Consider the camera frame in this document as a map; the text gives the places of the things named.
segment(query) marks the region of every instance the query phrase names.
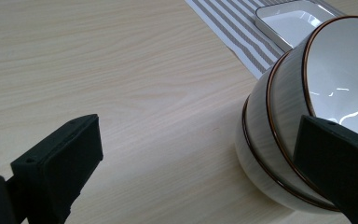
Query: wooden table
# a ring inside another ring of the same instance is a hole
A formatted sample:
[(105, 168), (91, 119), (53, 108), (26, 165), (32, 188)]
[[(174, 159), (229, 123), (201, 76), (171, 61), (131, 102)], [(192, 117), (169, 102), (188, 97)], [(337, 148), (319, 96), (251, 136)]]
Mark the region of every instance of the wooden table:
[[(358, 0), (328, 0), (358, 15)], [(285, 208), (233, 143), (256, 79), (184, 0), (0, 0), (0, 175), (97, 113), (104, 159), (67, 223), (344, 223)]]

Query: striped placemat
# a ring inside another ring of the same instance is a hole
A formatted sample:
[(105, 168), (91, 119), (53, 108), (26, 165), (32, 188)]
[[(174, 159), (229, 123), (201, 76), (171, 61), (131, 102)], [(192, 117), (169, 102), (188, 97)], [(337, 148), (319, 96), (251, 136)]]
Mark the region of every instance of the striped placemat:
[[(242, 63), (259, 79), (283, 51), (255, 26), (255, 10), (290, 0), (186, 0)], [(323, 0), (311, 0), (336, 16), (343, 15)]]

